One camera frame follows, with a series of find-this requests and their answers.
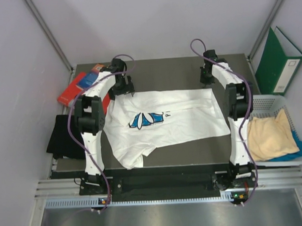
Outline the white flower print t-shirt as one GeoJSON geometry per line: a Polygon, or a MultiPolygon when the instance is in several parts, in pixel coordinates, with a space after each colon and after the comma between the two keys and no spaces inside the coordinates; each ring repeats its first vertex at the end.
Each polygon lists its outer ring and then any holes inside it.
{"type": "Polygon", "coordinates": [[[141,168],[156,148],[230,134],[211,89],[145,91],[110,102],[104,132],[116,160],[141,168]]]}

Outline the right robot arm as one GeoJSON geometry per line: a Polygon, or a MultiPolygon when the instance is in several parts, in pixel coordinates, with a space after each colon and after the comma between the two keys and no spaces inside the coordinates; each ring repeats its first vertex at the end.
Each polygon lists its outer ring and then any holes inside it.
{"type": "Polygon", "coordinates": [[[223,114],[227,118],[231,134],[231,153],[226,173],[216,173],[214,185],[220,190],[239,187],[252,181],[254,159],[247,145],[247,126],[252,112],[252,84],[240,74],[233,72],[225,59],[215,50],[203,53],[204,65],[200,67],[200,82],[203,87],[211,87],[215,80],[224,88],[223,114]]]}

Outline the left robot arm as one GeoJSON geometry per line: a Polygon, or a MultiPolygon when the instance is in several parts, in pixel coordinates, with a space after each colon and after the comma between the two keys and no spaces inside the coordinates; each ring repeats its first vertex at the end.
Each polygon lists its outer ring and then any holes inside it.
{"type": "Polygon", "coordinates": [[[104,174],[101,135],[107,107],[116,96],[134,94],[134,85],[125,61],[120,55],[109,66],[97,65],[90,71],[92,82],[74,101],[75,125],[85,147],[86,168],[81,178],[80,195],[109,195],[110,186],[104,174]]]}

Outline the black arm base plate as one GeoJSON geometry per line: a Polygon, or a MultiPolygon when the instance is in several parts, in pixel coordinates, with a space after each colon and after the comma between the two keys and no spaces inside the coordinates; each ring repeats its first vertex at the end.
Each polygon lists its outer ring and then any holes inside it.
{"type": "Polygon", "coordinates": [[[100,184],[82,180],[80,183],[79,195],[101,195],[110,193],[114,195],[124,194],[151,194],[155,191],[162,193],[164,190],[225,190],[235,184],[236,179],[228,173],[215,173],[213,175],[203,174],[170,174],[170,175],[147,175],[147,176],[129,176],[113,177],[109,179],[108,185],[102,180],[100,184]]]}

